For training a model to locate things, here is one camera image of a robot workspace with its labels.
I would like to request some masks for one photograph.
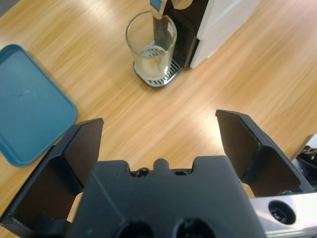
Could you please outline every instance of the metal grate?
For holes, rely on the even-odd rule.
[[[180,65],[180,63],[177,62],[177,60],[175,58],[172,59],[172,63],[170,65],[169,71],[167,73],[167,75],[161,79],[158,80],[148,80],[148,79],[144,79],[140,76],[140,74],[138,73],[137,68],[135,67],[135,64],[133,64],[134,67],[134,71],[137,73],[137,75],[149,86],[154,87],[154,88],[160,88],[160,87],[164,87],[167,84],[169,84],[173,79],[175,79],[175,77],[184,69],[184,67],[182,67]]]

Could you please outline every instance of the teal tray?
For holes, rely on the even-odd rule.
[[[22,47],[0,51],[0,151],[13,166],[31,164],[76,119],[75,105]]]

